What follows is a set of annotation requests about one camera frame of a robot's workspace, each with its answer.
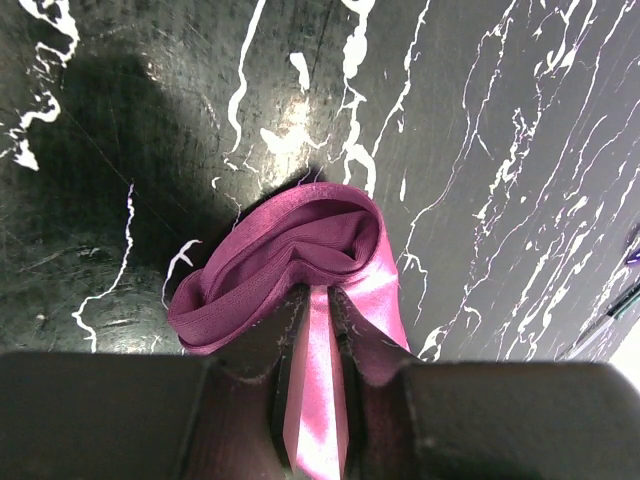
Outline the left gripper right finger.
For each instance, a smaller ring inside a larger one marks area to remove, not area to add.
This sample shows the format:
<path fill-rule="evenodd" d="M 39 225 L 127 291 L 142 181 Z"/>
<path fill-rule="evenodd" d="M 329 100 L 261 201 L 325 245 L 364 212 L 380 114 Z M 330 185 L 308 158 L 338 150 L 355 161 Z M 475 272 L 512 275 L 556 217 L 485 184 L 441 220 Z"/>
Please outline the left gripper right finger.
<path fill-rule="evenodd" d="M 329 290 L 346 401 L 347 475 L 413 475 L 414 432 L 402 369 L 412 356 L 359 311 L 346 292 Z"/>

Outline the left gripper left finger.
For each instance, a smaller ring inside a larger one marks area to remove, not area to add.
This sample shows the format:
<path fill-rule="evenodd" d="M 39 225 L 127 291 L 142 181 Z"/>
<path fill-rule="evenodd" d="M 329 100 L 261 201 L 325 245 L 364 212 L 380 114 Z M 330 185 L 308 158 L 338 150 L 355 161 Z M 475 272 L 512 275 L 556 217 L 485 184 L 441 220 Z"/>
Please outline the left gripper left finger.
<path fill-rule="evenodd" d="M 296 463 L 308 347 L 308 288 L 297 284 L 216 354 L 232 381 L 226 433 L 281 465 Z"/>

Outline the purple cloth napkin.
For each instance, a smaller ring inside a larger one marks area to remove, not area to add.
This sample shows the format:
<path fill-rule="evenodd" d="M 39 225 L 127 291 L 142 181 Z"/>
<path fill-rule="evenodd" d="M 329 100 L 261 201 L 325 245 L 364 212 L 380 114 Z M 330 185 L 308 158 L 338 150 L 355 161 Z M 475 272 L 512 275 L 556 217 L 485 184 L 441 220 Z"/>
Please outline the purple cloth napkin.
<path fill-rule="evenodd" d="M 168 322 L 189 352 L 210 354 L 262 320 L 297 284 L 308 285 L 311 298 L 291 368 L 285 450 L 310 477 L 339 479 L 349 430 L 329 289 L 342 289 L 367 321 L 407 346 L 386 227 L 364 192 L 320 182 L 269 199 L 181 282 Z"/>

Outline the silver knife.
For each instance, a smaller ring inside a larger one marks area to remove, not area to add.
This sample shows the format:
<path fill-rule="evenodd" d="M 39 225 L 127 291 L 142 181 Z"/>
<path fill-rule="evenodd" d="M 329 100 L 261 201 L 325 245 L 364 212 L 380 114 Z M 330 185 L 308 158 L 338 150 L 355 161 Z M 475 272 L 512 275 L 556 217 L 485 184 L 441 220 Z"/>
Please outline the silver knife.
<path fill-rule="evenodd" d="M 639 302 L 639 281 L 636 280 L 596 321 L 590 324 L 578 338 L 558 353 L 555 361 L 576 359 L 588 349 L 609 327 Z"/>

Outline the purple utensil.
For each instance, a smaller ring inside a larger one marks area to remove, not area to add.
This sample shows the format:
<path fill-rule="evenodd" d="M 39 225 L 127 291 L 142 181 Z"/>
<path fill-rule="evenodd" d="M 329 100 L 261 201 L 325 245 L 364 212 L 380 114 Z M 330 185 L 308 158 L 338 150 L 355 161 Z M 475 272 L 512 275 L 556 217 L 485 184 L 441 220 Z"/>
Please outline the purple utensil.
<path fill-rule="evenodd" d="M 624 260 L 625 266 L 637 265 L 640 260 L 639 234 L 629 238 L 628 252 Z"/>

